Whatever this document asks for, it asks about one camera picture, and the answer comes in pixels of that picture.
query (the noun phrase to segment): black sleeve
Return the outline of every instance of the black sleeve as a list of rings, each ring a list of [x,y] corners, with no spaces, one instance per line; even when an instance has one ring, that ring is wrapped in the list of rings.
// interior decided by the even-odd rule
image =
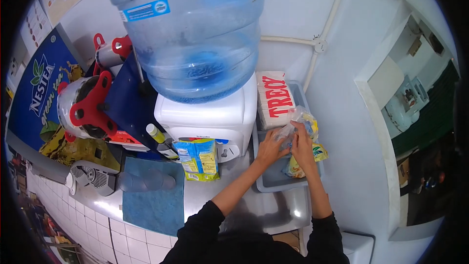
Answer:
[[[220,224],[225,216],[212,201],[208,201],[199,213],[190,216],[184,227],[178,230],[178,240],[162,263],[192,263],[201,251],[207,250],[217,240]]]
[[[349,264],[344,254],[342,235],[337,226],[334,213],[323,219],[312,219],[313,232],[309,236],[308,263]]]

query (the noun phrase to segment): snack package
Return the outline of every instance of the snack package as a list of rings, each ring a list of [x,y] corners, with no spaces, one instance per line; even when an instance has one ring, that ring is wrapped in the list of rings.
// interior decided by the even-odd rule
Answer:
[[[214,139],[173,142],[187,180],[219,179]]]
[[[295,108],[289,109],[288,120],[294,120],[303,123],[313,142],[318,139],[318,122],[314,116],[306,110],[306,108],[302,106],[296,106]],[[287,137],[287,139],[282,143],[280,150],[291,147],[294,133],[295,127],[291,123],[288,123],[275,134],[276,141]]]
[[[327,151],[321,144],[313,143],[313,155],[314,161],[316,162],[329,158]],[[301,169],[295,157],[293,156],[290,158],[288,166],[285,167],[282,172],[290,178],[301,179],[305,176],[303,169]]]
[[[284,72],[256,72],[257,112],[262,130],[286,125],[288,109],[295,107]]]

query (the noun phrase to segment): white bottle cap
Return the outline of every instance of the white bottle cap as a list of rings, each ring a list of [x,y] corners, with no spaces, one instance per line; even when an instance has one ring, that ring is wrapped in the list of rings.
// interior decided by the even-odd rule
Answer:
[[[158,132],[158,129],[156,128],[156,126],[154,124],[148,124],[147,127],[146,127],[146,131],[151,136],[154,136]]]

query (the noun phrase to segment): plastic cup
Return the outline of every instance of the plastic cup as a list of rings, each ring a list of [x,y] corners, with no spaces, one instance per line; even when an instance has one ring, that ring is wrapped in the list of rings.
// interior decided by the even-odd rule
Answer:
[[[118,181],[120,189],[128,193],[168,190],[176,185],[176,180],[172,176],[157,169],[149,169],[143,176],[120,173]]]

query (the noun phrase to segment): blue towel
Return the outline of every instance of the blue towel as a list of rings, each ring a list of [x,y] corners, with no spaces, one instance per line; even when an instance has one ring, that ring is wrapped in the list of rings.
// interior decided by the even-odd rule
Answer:
[[[122,196],[123,219],[133,225],[154,232],[177,236],[184,226],[184,169],[171,162],[152,161],[127,157],[125,172],[141,175],[148,169],[158,169],[171,175],[176,186],[171,190],[126,193]]]

